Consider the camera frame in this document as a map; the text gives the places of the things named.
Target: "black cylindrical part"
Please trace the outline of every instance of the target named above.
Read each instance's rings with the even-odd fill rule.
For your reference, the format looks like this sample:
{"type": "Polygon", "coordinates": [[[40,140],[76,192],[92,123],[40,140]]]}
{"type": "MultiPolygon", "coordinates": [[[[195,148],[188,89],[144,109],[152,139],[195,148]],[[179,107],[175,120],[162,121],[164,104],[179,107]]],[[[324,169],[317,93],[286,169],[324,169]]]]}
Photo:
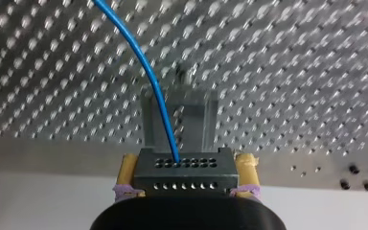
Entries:
{"type": "Polygon", "coordinates": [[[112,205],[91,230],[286,230],[261,202],[235,197],[143,197],[112,205]]]}

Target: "metal surface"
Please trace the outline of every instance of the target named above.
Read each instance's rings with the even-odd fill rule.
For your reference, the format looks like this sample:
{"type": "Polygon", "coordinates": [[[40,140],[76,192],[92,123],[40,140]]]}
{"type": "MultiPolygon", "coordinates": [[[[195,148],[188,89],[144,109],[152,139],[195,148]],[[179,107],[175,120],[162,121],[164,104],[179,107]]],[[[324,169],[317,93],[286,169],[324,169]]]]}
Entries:
{"type": "MultiPolygon", "coordinates": [[[[178,148],[182,152],[212,151],[219,103],[217,91],[180,85],[166,90],[164,95],[178,148]]],[[[142,92],[141,102],[146,147],[170,152],[151,89],[142,92]]]]}
{"type": "MultiPolygon", "coordinates": [[[[217,89],[216,147],[253,151],[263,184],[364,190],[368,1],[109,3],[162,84],[184,60],[217,89]]],[[[0,0],[0,136],[143,145],[144,83],[90,1],[0,0]]]]}
{"type": "Polygon", "coordinates": [[[238,186],[238,177],[229,148],[184,152],[180,163],[174,163],[169,153],[141,149],[133,186],[147,196],[225,196],[238,186]]]}

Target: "blue cable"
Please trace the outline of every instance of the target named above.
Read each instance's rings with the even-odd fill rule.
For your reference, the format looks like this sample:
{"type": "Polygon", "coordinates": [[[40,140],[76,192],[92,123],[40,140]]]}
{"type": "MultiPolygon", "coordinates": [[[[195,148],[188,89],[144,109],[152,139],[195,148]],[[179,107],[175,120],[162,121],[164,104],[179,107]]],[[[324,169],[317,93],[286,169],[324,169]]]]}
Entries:
{"type": "Polygon", "coordinates": [[[153,88],[154,95],[158,103],[161,118],[164,124],[164,129],[166,130],[167,138],[169,139],[170,148],[172,149],[172,158],[174,159],[175,162],[178,163],[180,161],[180,156],[178,153],[177,145],[175,143],[173,129],[172,129],[172,125],[170,124],[170,119],[169,119],[169,114],[167,112],[166,104],[164,103],[163,93],[160,90],[160,86],[158,84],[157,77],[155,76],[148,59],[143,54],[133,34],[130,33],[130,31],[125,26],[122,19],[119,18],[119,16],[115,13],[115,11],[112,10],[105,3],[104,0],[93,0],[93,2],[108,17],[108,19],[118,28],[119,32],[124,36],[126,41],[129,43],[130,47],[132,48],[133,52],[139,58],[140,63],[142,63],[143,68],[145,69],[146,74],[149,77],[151,87],[153,88]]]}

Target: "metal pegboard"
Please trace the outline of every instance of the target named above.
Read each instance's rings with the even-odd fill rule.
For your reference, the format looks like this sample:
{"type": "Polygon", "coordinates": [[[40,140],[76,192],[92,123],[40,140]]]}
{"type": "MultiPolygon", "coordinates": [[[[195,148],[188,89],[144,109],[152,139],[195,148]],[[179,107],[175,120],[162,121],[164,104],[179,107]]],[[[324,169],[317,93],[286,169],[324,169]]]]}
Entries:
{"type": "MultiPolygon", "coordinates": [[[[368,183],[368,1],[109,4],[162,84],[184,61],[218,90],[216,146],[258,155],[264,184],[368,183]]],[[[0,0],[0,136],[142,145],[145,83],[89,0],[0,0]]]]}

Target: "aluminum plate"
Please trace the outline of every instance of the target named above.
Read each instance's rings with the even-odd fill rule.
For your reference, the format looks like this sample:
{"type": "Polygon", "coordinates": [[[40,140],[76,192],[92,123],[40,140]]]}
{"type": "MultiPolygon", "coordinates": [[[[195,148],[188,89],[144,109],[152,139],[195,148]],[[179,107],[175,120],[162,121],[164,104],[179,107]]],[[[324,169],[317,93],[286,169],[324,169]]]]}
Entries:
{"type": "MultiPolygon", "coordinates": [[[[163,84],[187,62],[218,90],[216,146],[265,185],[368,191],[368,0],[108,3],[163,84]]],[[[2,140],[141,146],[146,83],[91,1],[0,0],[2,140]]]]}

